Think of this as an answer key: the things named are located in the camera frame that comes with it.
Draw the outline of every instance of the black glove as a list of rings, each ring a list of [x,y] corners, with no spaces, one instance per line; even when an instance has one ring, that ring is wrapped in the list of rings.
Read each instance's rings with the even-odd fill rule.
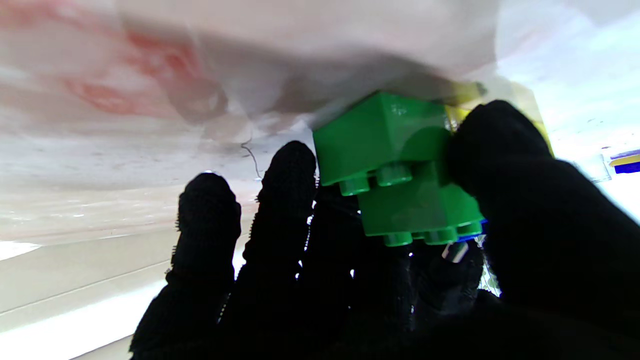
[[[485,164],[510,157],[551,158],[538,129],[510,103],[495,100],[479,105],[460,125],[449,142],[446,160],[454,182],[476,196],[478,170]]]

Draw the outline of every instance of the gloved hand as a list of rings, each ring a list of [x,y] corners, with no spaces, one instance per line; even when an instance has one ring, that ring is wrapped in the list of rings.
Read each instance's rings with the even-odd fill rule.
[[[169,284],[132,342],[138,358],[184,357],[185,343],[218,355],[304,358],[331,347],[374,354],[411,330],[470,309],[482,273],[475,242],[458,264],[441,257],[444,246],[385,247],[381,238],[364,235],[356,197],[341,196],[337,185],[317,189],[315,171],[313,153],[300,142],[274,155],[257,197],[246,264],[232,287],[240,216],[235,196],[216,174],[201,174],[186,186]],[[176,304],[181,308],[157,310]],[[167,313],[179,320],[167,322]],[[160,330],[167,325],[169,331]]]

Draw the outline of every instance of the black knit glove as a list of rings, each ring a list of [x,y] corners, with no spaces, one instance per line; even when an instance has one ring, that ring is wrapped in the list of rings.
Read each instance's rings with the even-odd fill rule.
[[[527,117],[503,100],[476,107],[449,142],[447,165],[454,182],[476,195],[483,164],[512,156],[551,158],[545,139]]]
[[[444,247],[388,248],[365,236],[356,197],[343,197],[337,185],[316,189],[315,171],[313,153],[300,142],[274,155],[257,197],[246,264],[232,288],[239,206],[217,175],[187,185],[169,290],[136,331],[136,358],[381,354],[414,328],[468,309],[479,281],[469,261],[447,263]],[[181,317],[167,322],[167,313]]]

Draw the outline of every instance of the green duplo brick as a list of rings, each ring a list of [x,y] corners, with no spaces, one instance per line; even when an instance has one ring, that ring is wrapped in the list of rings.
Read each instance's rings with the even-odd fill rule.
[[[388,246],[479,233],[476,201],[442,160],[448,123],[441,104],[375,93],[314,132],[321,184],[358,195],[365,233]]]

